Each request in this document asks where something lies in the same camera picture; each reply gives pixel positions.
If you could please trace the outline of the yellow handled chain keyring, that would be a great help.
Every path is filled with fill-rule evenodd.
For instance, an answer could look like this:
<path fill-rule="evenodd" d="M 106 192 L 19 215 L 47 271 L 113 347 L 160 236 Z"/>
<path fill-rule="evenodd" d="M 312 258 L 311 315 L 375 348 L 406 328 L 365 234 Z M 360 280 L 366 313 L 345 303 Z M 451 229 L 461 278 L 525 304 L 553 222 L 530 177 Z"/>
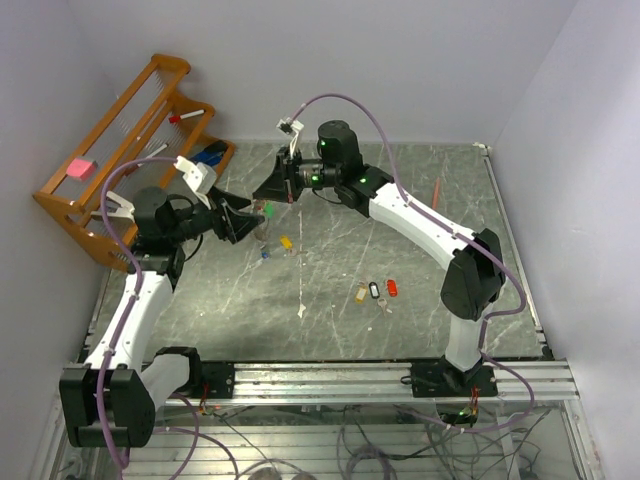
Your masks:
<path fill-rule="evenodd" d="M 268 243 L 269 218 L 265 210 L 266 205 L 267 202 L 265 200 L 254 200 L 252 203 L 252 213 L 257 214 L 262 218 L 262 222 L 252 231 L 261 251 L 265 251 L 267 249 Z"/>

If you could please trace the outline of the green key tag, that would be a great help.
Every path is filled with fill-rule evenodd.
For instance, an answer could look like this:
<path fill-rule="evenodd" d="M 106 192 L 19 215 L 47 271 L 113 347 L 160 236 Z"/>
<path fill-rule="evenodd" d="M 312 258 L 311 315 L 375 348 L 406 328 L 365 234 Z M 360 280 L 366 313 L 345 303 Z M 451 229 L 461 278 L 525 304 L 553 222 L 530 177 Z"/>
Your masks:
<path fill-rule="evenodd" d="M 275 212 L 274 206 L 270 202 L 266 202 L 262 207 L 262 214 L 267 220 L 273 217 L 274 212 Z"/>

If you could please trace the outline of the orange key tag with key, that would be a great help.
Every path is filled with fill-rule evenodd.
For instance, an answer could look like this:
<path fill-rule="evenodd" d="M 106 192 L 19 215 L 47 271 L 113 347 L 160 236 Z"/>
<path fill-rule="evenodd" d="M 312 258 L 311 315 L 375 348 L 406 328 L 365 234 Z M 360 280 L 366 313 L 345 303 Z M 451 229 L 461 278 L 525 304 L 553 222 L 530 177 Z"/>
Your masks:
<path fill-rule="evenodd" d="M 288 256 L 295 257 L 301 253 L 301 250 L 294 245 L 293 241 L 288 236 L 280 236 L 279 241 Z"/>

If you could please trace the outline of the white marker pen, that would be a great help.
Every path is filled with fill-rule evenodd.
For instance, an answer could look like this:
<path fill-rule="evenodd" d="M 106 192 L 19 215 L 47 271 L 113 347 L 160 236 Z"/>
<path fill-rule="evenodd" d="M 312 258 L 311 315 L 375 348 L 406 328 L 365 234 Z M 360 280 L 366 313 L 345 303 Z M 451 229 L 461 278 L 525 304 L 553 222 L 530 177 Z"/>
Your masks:
<path fill-rule="evenodd" d="M 153 157 L 159 156 L 159 154 L 162 153 L 163 151 L 165 151 L 168 148 L 168 146 L 169 146 L 168 143 L 163 143 L 162 145 L 160 145 L 156 149 L 152 150 L 146 157 L 143 157 L 143 159 L 153 158 Z"/>

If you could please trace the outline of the red capped marker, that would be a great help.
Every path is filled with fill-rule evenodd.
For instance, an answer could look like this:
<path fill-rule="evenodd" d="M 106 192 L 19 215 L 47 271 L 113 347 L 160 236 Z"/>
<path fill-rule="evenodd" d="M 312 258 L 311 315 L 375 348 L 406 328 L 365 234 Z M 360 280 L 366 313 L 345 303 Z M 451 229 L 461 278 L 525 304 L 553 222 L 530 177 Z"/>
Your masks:
<path fill-rule="evenodd" d="M 169 118 L 169 123 L 170 124 L 177 124 L 183 120 L 187 120 L 190 118 L 194 118 L 194 117 L 199 117 L 201 115 L 203 115 L 205 113 L 204 109 L 198 109 L 198 110 L 194 110 L 194 111 L 190 111 L 187 113 L 183 113 L 183 114 L 179 114 L 179 115 L 173 115 Z"/>

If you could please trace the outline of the wooden tiered rack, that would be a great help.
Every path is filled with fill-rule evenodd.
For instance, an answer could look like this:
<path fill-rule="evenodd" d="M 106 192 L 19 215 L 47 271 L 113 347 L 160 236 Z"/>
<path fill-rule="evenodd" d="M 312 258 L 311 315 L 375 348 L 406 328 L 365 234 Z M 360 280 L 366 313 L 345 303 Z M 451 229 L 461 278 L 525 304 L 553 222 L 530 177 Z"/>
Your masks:
<path fill-rule="evenodd" d="M 72 151 L 52 177 L 34 192 L 34 200 L 97 263 L 124 270 L 125 258 L 99 216 L 100 193 L 111 172 L 123 163 L 146 157 L 163 143 L 159 156 L 191 157 L 216 141 L 206 131 L 215 115 L 212 105 L 194 100 L 180 86 L 191 70 L 179 57 L 155 54 L 118 96 L 101 120 Z M 199 117 L 170 124 L 169 118 L 204 109 Z M 65 174 L 76 157 L 98 168 L 86 181 Z"/>

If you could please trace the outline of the black key tag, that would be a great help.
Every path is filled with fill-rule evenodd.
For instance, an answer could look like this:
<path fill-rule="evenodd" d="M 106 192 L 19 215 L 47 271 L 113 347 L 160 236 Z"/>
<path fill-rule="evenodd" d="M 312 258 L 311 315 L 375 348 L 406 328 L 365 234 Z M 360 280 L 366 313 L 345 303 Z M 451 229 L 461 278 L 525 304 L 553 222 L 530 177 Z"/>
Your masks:
<path fill-rule="evenodd" d="M 376 282 L 370 282 L 368 284 L 368 289 L 369 289 L 370 296 L 373 299 L 378 299 L 381 296 L 379 286 Z"/>

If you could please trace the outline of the red key tag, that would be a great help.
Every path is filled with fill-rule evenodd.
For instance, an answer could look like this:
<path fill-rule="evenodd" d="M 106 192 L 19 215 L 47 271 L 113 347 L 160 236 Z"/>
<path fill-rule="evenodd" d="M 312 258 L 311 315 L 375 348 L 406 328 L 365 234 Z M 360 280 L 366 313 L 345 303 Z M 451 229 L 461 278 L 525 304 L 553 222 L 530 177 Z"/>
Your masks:
<path fill-rule="evenodd" d="M 398 285 L 394 279 L 386 280 L 386 289 L 390 297 L 397 297 L 399 294 Z"/>

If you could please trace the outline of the bare metal key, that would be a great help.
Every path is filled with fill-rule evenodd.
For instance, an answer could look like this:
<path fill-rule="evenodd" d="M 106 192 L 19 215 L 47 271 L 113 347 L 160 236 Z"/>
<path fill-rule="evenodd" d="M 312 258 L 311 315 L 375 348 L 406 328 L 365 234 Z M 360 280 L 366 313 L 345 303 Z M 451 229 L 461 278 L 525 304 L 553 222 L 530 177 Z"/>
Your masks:
<path fill-rule="evenodd" d="M 388 307 L 388 301 L 385 298 L 378 298 L 377 305 L 380 308 L 383 315 L 387 315 L 392 312 L 392 310 Z"/>

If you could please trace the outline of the pink eraser block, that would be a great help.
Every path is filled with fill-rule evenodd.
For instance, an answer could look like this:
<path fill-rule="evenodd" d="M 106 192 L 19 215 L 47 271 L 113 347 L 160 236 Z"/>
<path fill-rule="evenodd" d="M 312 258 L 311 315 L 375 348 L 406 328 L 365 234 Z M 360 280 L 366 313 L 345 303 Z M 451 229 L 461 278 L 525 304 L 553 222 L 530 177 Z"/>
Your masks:
<path fill-rule="evenodd" d="M 88 180 L 97 170 L 98 165 L 95 161 L 76 157 L 67 166 L 65 174 L 77 181 Z"/>

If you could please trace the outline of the orange pencil on table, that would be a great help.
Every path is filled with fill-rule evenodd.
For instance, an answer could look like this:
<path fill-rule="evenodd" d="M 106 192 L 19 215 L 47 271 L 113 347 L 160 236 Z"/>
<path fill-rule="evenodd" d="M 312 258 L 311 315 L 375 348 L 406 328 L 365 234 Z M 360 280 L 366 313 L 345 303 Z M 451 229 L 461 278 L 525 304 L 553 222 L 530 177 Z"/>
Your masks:
<path fill-rule="evenodd" d="M 441 186 L 441 178 L 437 177 L 434 183 L 432 201 L 431 201 L 431 208 L 433 210 L 437 210 L 437 207 L 438 207 L 440 186 Z"/>

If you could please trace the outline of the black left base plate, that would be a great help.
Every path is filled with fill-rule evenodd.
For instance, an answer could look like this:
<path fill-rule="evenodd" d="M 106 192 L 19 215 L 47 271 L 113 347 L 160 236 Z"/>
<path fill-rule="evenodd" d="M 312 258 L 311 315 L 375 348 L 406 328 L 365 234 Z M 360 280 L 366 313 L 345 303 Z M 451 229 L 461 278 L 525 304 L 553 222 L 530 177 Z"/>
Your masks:
<path fill-rule="evenodd" d="M 202 398 L 232 399 L 235 388 L 235 364 L 226 361 L 206 361 L 202 364 Z"/>

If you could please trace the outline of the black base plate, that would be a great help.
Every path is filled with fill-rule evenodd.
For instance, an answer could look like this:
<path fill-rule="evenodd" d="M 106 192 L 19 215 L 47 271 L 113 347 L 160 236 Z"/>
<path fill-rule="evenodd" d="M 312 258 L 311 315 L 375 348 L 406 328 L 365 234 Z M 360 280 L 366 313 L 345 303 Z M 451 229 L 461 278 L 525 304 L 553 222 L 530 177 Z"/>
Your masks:
<path fill-rule="evenodd" d="M 412 362 L 400 382 L 412 389 L 414 398 L 496 397 L 494 370 L 479 361 L 469 371 L 459 371 L 444 358 Z"/>
<path fill-rule="evenodd" d="M 235 388 L 235 364 L 226 361 L 206 361 L 202 364 L 202 398 L 232 399 Z"/>

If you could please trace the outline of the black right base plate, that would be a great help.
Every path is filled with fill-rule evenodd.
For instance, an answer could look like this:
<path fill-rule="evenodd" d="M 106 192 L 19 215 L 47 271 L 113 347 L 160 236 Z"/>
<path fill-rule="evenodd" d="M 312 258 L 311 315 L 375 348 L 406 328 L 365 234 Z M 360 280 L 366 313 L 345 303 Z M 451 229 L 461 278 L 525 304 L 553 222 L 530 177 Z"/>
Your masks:
<path fill-rule="evenodd" d="M 412 389 L 414 398 L 496 397 L 494 370 L 479 361 L 469 371 L 459 371 L 444 358 L 412 362 L 400 382 Z"/>

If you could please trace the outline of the aluminium mounting rail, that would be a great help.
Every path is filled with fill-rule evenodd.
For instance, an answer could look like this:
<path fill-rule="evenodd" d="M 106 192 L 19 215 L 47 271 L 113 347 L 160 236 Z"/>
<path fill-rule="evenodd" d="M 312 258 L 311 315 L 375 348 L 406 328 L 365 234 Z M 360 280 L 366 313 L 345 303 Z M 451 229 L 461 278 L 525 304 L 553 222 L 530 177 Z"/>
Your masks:
<path fill-rule="evenodd" d="M 400 382 L 411 363 L 234 363 L 232 399 L 202 398 L 202 367 L 195 378 L 158 365 L 138 373 L 117 368 L 100 374 L 86 367 L 64 371 L 60 396 L 73 405 L 85 406 L 103 393 L 108 402 L 120 397 L 125 403 L 150 399 L 156 405 L 174 392 L 195 402 L 211 405 L 313 404 L 313 403 L 409 403 L 464 402 L 471 397 L 414 398 L 412 389 Z M 561 401 L 578 398 L 578 389 L 567 363 L 516 361 L 494 370 L 498 395 L 479 397 L 489 401 Z"/>

